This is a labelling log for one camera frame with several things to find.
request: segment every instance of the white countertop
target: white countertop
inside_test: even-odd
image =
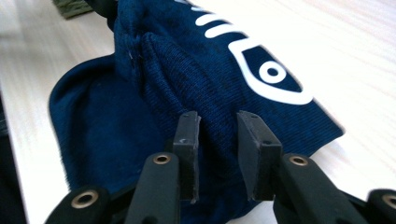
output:
[[[261,41],[346,134],[312,158],[365,199],[396,189],[396,2],[194,0]],[[67,193],[48,101],[73,66],[114,50],[95,13],[64,20],[51,1],[0,3],[0,90],[30,223]],[[269,203],[233,223],[274,223]]]

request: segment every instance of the knit hat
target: knit hat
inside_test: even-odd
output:
[[[70,70],[50,98],[71,189],[135,182],[194,110],[200,200],[182,204],[181,223],[225,223],[257,204],[237,161],[239,110],[259,115],[285,152],[310,156],[343,134],[285,66],[217,15],[182,0],[120,0],[118,9],[115,54]]]

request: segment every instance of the metal rivet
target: metal rivet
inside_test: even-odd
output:
[[[160,155],[154,158],[154,163],[163,165],[168,163],[171,160],[171,157],[168,155]]]
[[[396,195],[385,194],[382,196],[382,200],[391,208],[396,209]]]
[[[299,165],[299,166],[306,166],[308,164],[308,160],[306,160],[303,157],[299,157],[299,156],[292,156],[289,158],[289,161],[291,161],[291,163],[293,163],[295,165]]]
[[[98,200],[98,198],[99,194],[96,190],[88,189],[76,196],[71,204],[72,207],[81,209],[92,205]]]

